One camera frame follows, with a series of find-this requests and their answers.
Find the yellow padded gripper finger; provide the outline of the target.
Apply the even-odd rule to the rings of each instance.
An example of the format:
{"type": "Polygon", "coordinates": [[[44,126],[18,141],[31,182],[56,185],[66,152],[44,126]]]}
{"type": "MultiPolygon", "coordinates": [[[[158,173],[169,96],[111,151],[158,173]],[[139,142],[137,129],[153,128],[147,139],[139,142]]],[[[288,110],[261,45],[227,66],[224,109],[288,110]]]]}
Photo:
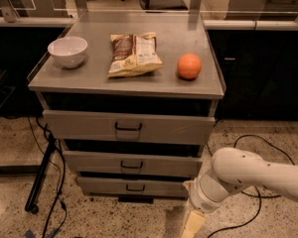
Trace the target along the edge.
{"type": "Polygon", "coordinates": [[[199,209],[196,209],[190,201],[187,201],[180,238],[195,238],[198,231],[205,224],[205,221],[205,214],[199,209]]]}

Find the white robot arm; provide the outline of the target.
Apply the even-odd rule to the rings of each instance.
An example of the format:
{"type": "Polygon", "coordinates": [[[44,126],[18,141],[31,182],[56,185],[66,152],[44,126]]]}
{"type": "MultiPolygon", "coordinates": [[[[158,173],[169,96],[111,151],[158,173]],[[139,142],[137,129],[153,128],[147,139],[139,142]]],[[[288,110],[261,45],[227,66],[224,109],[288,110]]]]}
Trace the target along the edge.
{"type": "Polygon", "coordinates": [[[218,149],[204,174],[184,182],[189,197],[181,238],[194,238],[206,213],[249,186],[264,187],[298,202],[298,166],[267,162],[237,148],[218,149]]]}

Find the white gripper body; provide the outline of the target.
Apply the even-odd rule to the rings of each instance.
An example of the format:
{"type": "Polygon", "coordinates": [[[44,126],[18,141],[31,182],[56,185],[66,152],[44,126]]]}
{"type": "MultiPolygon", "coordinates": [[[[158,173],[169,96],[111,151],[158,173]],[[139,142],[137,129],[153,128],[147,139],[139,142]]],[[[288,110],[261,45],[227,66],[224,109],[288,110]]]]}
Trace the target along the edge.
{"type": "Polygon", "coordinates": [[[193,182],[194,187],[188,191],[189,201],[203,213],[212,213],[229,196],[240,192],[240,185],[219,179],[212,169],[198,175],[193,182]]]}

